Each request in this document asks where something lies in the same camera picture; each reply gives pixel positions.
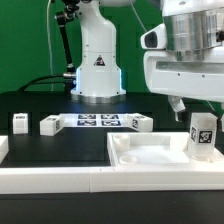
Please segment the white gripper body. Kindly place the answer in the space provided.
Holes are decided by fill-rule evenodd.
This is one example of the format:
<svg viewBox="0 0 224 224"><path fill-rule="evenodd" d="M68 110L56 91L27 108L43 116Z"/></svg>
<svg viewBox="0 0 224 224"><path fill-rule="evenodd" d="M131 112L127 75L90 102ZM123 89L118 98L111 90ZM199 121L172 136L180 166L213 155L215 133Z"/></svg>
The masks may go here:
<svg viewBox="0 0 224 224"><path fill-rule="evenodd" d="M205 51L202 62L177 62L173 53L147 51L144 73L152 93L224 103L224 47Z"/></svg>

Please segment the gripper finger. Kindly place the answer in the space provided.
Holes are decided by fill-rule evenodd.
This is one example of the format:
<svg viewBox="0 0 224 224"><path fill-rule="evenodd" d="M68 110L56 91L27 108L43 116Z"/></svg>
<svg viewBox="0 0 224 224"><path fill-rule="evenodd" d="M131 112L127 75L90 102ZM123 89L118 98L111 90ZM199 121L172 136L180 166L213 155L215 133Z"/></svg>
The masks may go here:
<svg viewBox="0 0 224 224"><path fill-rule="evenodd" d="M222 103L216 104L216 116L218 118L218 130L224 132L224 105Z"/></svg>
<svg viewBox="0 0 224 224"><path fill-rule="evenodd" d="M178 96L169 96L168 102L174 111L175 120L177 122L184 122L187 118L187 111L182 98Z"/></svg>

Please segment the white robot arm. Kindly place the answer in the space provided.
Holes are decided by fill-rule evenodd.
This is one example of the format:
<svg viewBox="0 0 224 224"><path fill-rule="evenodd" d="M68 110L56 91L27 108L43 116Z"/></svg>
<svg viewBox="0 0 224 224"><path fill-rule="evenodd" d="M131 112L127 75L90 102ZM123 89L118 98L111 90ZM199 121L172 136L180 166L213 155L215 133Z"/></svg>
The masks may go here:
<svg viewBox="0 0 224 224"><path fill-rule="evenodd" d="M75 99L107 103L125 95L116 64L116 28L100 7L122 7L136 0L63 0L65 17L78 18L82 63L74 72ZM163 94L176 114L183 100L224 105L224 0L150 0L161 7L163 23L140 39L145 82Z"/></svg>

